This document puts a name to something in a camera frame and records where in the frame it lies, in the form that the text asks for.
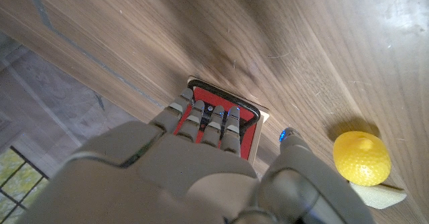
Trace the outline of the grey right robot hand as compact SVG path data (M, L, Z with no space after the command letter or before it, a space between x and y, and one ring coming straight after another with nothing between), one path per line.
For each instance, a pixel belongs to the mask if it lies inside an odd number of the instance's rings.
M20 223L372 223L359 195L294 128L258 177L240 155L239 109L204 111L184 90L149 123L77 149Z

